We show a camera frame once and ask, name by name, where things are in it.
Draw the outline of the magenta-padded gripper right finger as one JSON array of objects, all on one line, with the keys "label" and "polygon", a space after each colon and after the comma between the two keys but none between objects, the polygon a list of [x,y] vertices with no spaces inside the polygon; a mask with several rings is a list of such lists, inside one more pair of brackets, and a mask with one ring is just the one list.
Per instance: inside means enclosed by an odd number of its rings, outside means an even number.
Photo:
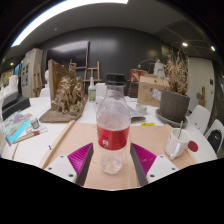
[{"label": "magenta-padded gripper right finger", "polygon": [[130,154],[141,186],[178,171],[178,168],[165,155],[156,156],[137,144],[131,144]]}]

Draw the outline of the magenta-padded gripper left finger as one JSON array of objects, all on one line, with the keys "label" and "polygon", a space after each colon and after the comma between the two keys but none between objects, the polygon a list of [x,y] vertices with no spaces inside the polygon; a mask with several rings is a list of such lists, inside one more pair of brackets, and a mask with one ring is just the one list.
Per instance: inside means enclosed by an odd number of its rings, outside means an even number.
[{"label": "magenta-padded gripper left finger", "polygon": [[89,143],[67,156],[59,155],[45,168],[45,171],[79,186],[83,186],[93,152],[93,144]]}]

